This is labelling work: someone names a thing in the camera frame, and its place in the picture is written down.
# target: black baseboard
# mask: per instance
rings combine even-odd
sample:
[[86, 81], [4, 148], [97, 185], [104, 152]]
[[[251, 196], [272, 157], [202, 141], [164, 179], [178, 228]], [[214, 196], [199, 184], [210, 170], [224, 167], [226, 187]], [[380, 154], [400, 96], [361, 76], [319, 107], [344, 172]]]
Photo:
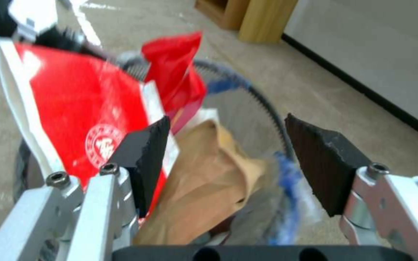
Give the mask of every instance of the black baseboard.
[[380, 96], [380, 94], [377, 94], [375, 91], [371, 90], [369, 87], [365, 86], [364, 84], [360, 83], [356, 79], [354, 79], [352, 76], [347, 74], [346, 72], [342, 71], [340, 68], [334, 66], [329, 61], [322, 58], [317, 53], [314, 53], [309, 48], [305, 47], [295, 39], [291, 38], [290, 36], [286, 35], [285, 33], [282, 35], [282, 39], [294, 47], [296, 50], [300, 51], [304, 55], [306, 55], [308, 58], [310, 58], [312, 61], [315, 61], [317, 64], [322, 66], [327, 71], [331, 72], [338, 78], [340, 78], [345, 83], [349, 84], [351, 87], [353, 87], [356, 91], [361, 92], [365, 96], [367, 96], [369, 99], [371, 99], [376, 104], [380, 105], [382, 108], [386, 109], [388, 112], [393, 114], [396, 118], [403, 121], [405, 124], [408, 124], [413, 129], [418, 131], [418, 119], [413, 117], [411, 114], [408, 114], [404, 110], [402, 110], [400, 107], [396, 106], [392, 102], [388, 101], [384, 97]]

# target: brown paper bag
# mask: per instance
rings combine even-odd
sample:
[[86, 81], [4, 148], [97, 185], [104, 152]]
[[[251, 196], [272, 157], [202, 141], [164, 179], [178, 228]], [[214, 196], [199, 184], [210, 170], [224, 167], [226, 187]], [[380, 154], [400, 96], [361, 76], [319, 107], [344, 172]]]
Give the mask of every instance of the brown paper bag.
[[188, 244], [242, 208], [267, 163], [250, 159], [230, 133], [206, 121], [176, 138], [179, 158], [136, 245]]

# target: wall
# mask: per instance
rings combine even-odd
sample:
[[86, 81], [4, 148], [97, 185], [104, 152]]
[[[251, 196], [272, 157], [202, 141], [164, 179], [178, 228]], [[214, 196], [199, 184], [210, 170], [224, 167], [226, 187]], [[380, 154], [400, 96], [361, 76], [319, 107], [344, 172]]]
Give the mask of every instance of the wall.
[[418, 1], [299, 0], [285, 33], [418, 119]]

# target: wooden furniture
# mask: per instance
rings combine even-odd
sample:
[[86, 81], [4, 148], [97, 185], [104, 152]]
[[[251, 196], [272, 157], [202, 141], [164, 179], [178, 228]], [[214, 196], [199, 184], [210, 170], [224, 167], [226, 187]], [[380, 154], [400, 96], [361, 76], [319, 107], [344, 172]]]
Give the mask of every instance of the wooden furniture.
[[194, 6], [220, 28], [239, 30], [250, 0], [196, 0]]
[[278, 43], [298, 0], [251, 0], [238, 38], [253, 43]]

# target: red plastic bag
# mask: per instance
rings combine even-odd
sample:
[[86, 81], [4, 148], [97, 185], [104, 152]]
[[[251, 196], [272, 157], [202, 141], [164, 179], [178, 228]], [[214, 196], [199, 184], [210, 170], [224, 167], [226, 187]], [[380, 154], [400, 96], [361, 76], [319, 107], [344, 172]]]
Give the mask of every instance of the red plastic bag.
[[164, 37], [142, 48], [151, 63], [146, 82], [156, 82], [174, 134], [196, 114], [206, 96], [204, 81], [193, 66], [201, 38], [201, 32]]
[[[127, 133], [164, 116], [153, 83], [90, 56], [0, 40], [0, 76], [43, 176], [66, 170], [84, 188]], [[177, 155], [169, 135], [152, 205]]]

